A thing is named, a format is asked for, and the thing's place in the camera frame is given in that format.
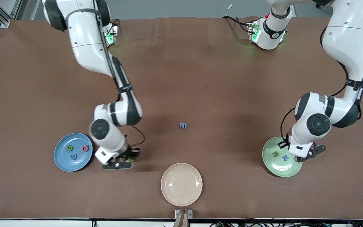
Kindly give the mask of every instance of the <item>floor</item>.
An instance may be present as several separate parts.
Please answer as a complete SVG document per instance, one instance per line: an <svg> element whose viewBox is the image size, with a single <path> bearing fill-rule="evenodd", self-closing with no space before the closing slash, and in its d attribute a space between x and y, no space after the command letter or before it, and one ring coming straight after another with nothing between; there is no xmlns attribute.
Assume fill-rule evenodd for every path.
<svg viewBox="0 0 363 227"><path fill-rule="evenodd" d="M152 19L157 17L248 17L264 16L269 12L266 1L258 0L180 0L175 4L168 0L107 1L112 18ZM316 8L314 4L295 6L297 17L330 17L331 7ZM24 20L45 20L41 0L27 0Z"/></svg>

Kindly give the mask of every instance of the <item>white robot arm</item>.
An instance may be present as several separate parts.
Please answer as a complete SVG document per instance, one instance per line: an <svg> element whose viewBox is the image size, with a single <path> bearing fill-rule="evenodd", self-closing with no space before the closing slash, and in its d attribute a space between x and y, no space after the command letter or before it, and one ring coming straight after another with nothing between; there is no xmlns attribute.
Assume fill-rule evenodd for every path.
<svg viewBox="0 0 363 227"><path fill-rule="evenodd" d="M331 0L315 0L318 4L326 5ZM272 12L282 13L289 11L289 4L302 1L287 0L287 4L280 4L279 10ZM348 71L344 96L336 98L329 95L320 95L309 92L303 95L295 107L296 124L288 132L288 141L280 144L289 146L289 153L296 156L297 161L305 161L314 157L321 150L311 148L314 142L328 134L331 126L344 128L354 124L360 116L360 101L363 93L363 0L334 0L332 5L334 13L324 32L323 48L329 56L341 63ZM290 18L275 18L269 15L263 22L268 27L280 24L276 31L282 31ZM264 49L275 48L279 40L272 40L267 29L260 31L257 44Z"/></svg>
<svg viewBox="0 0 363 227"><path fill-rule="evenodd" d="M42 1L49 24L57 30L68 30L77 62L85 69L114 79L119 94L117 101L95 108L89 135L100 146L95 157L103 168L131 168L132 163L119 162L118 159L135 158L139 150L128 146L118 127L137 124L142 118L142 108L120 61L107 50L104 31L112 26L105 0Z"/></svg>

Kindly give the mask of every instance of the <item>brown tabletop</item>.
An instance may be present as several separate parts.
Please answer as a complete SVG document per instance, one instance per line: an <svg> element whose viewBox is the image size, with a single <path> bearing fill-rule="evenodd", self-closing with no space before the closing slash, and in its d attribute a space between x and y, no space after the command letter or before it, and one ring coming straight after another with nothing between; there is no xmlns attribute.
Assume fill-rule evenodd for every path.
<svg viewBox="0 0 363 227"><path fill-rule="evenodd" d="M284 42L266 51L226 19L121 21L110 50L142 105L137 126L147 140L131 170L104 171L93 159L64 172L55 145L87 134L94 107L116 99L115 84L77 64L67 33L13 20L0 32L0 218L172 217L177 207L160 178L178 162L203 177L189 206L196 218L363 218L363 117L333 128L320 141L327 151L294 177L272 175L261 158L300 96L344 83L319 45L327 22L294 18ZM290 115L284 131L293 123ZM129 126L121 131L141 139Z"/></svg>

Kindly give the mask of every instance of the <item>beige plate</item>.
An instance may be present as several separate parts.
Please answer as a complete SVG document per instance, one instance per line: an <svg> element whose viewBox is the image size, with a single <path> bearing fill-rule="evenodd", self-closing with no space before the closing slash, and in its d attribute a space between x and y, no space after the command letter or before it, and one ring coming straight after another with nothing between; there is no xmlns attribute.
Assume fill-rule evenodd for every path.
<svg viewBox="0 0 363 227"><path fill-rule="evenodd" d="M203 190L203 179L194 166L177 163L163 173L160 188L169 203L185 207L200 197Z"/></svg>

